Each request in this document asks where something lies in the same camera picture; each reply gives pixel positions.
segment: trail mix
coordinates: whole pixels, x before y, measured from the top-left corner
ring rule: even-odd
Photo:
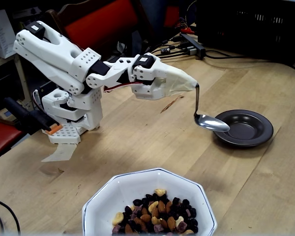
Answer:
[[[114,234],[162,233],[195,234],[198,232],[196,209],[187,199],[169,201],[165,189],[156,189],[153,195],[135,199],[132,206],[118,212],[113,219]]]

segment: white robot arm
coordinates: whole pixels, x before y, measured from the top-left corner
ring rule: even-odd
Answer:
[[[17,34],[14,50],[63,89],[42,98],[45,112],[63,125],[48,133],[52,143],[78,143],[80,134],[99,126],[100,87],[108,91],[131,85],[137,98],[156,100],[193,90],[197,84],[182,70],[149,53],[102,62],[98,53],[90,48],[82,51],[41,21]]]

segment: wooden table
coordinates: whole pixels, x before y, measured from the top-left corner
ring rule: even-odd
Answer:
[[[295,234],[295,71],[253,59],[164,62],[199,81],[201,112],[261,113],[273,139],[252,149],[219,144],[194,124],[195,92],[158,101],[138,100],[130,88],[104,94],[100,129],[82,135],[69,161],[41,162],[57,148],[41,132],[0,158],[0,200],[23,232],[81,234],[82,206],[108,179],[163,167],[204,187],[217,235]],[[0,215],[14,230],[8,211]]]

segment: black plate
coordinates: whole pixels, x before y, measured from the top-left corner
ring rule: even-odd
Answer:
[[[216,118],[231,128],[228,132],[214,132],[223,142],[237,147],[254,147],[268,141],[273,135],[273,126],[264,116],[247,110],[223,112]]]

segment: spoon handle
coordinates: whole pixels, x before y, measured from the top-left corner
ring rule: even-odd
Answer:
[[[197,113],[198,107],[199,107],[199,93],[200,93],[200,86],[197,83],[197,85],[196,85],[196,110],[195,110],[195,114]]]

